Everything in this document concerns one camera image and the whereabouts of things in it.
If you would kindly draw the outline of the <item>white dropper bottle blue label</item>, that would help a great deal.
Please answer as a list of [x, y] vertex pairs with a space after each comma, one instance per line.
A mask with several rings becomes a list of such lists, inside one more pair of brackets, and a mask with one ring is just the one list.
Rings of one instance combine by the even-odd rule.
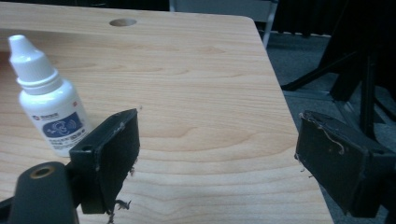
[[9, 62], [21, 86], [22, 109], [54, 153], [67, 157], [92, 131], [76, 88], [27, 37], [13, 35], [8, 44]]

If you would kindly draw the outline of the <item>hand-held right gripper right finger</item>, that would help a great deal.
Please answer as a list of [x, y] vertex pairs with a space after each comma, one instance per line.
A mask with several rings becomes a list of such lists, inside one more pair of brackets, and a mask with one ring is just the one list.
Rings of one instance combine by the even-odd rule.
[[295, 159], [344, 213], [396, 218], [396, 152], [333, 117], [313, 111], [302, 120]]

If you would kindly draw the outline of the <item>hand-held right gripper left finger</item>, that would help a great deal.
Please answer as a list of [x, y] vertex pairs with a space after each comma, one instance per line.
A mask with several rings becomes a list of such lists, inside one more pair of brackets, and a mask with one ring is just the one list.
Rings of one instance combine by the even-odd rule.
[[129, 109], [108, 117], [69, 151], [73, 197], [83, 213], [114, 211], [139, 148], [137, 111]]

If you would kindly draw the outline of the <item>dark curtain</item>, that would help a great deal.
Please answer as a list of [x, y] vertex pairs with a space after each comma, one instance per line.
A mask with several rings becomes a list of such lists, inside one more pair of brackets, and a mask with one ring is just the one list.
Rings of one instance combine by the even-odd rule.
[[278, 0], [273, 31], [331, 35], [347, 0]]

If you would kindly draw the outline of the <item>black metal stand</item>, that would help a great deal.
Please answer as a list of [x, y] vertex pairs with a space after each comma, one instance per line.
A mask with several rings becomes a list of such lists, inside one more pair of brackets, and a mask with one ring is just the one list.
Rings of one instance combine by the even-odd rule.
[[281, 87], [296, 91], [335, 73], [330, 96], [346, 102], [361, 89], [358, 129], [375, 138], [375, 87], [396, 88], [396, 0], [346, 0], [316, 69]]

